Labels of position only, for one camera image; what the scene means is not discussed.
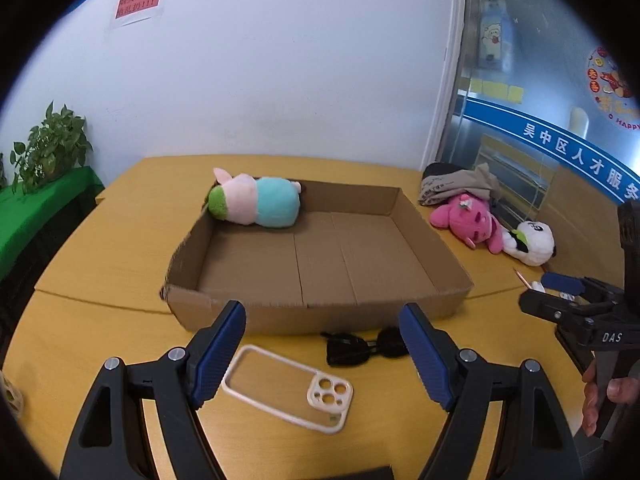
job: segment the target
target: white plush toy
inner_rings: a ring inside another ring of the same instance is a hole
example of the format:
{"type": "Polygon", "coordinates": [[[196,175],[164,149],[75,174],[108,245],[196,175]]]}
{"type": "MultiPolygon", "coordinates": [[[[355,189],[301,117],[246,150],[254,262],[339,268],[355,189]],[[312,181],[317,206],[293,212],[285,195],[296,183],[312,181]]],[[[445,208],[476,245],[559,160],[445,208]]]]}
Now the white plush toy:
{"type": "Polygon", "coordinates": [[[522,222],[512,231],[503,227],[502,243],[505,253],[531,267],[540,266],[556,256],[554,236],[549,226],[542,222],[522,222]]]}

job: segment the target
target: stuffed toy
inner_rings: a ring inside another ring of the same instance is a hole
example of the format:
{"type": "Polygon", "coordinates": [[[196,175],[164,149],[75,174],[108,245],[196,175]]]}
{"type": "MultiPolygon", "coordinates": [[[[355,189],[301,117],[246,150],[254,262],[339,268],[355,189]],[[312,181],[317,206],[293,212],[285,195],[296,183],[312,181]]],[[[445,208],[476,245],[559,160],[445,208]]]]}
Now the stuffed toy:
{"type": "Polygon", "coordinates": [[[521,222],[517,229],[502,228],[504,252],[523,264],[535,267],[556,256],[556,242],[548,225],[542,222],[521,222]]]}
{"type": "Polygon", "coordinates": [[[489,212],[489,203],[473,195],[462,193],[452,196],[431,213],[429,222],[440,229],[451,229],[472,249],[486,241],[491,253],[497,254],[502,250],[500,224],[489,212]]]}
{"type": "Polygon", "coordinates": [[[231,177],[225,170],[214,168],[219,186],[209,192],[207,207],[214,218],[236,224],[258,224],[263,227],[290,227],[300,210],[299,182],[264,176],[255,180],[241,173],[231,177]]]}

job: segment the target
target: phone case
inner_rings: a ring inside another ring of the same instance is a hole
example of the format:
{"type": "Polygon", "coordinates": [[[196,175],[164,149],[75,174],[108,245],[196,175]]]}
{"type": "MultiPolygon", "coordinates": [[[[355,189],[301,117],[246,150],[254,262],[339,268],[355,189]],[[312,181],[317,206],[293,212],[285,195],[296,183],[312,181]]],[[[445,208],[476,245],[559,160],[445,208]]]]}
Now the phone case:
{"type": "Polygon", "coordinates": [[[353,398],[351,383],[255,345],[234,356],[222,389],[271,415],[323,433],[337,433],[353,398]]]}

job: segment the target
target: sunglasses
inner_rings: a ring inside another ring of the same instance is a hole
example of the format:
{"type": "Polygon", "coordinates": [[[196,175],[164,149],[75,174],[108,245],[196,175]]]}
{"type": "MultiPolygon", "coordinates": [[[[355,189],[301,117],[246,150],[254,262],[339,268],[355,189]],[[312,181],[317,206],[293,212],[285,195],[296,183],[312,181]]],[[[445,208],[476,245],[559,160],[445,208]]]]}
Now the sunglasses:
{"type": "Polygon", "coordinates": [[[320,334],[326,339],[326,363],[332,367],[358,366],[372,355],[398,358],[409,353],[397,326],[382,330],[375,341],[348,333],[320,334]]]}

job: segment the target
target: human hand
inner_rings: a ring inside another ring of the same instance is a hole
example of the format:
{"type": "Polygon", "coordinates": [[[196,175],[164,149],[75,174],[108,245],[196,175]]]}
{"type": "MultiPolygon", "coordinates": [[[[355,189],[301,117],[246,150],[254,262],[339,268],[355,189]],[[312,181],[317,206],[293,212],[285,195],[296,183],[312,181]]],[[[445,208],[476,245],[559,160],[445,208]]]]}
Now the human hand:
{"type": "MultiPolygon", "coordinates": [[[[584,404],[582,405],[582,429],[586,436],[591,436],[596,431],[598,421],[598,386],[596,385],[596,361],[591,361],[589,368],[582,376],[584,385],[584,404]]],[[[612,379],[607,386],[607,397],[617,404],[632,404],[636,402],[640,394],[640,381],[625,377],[612,379]]]]}

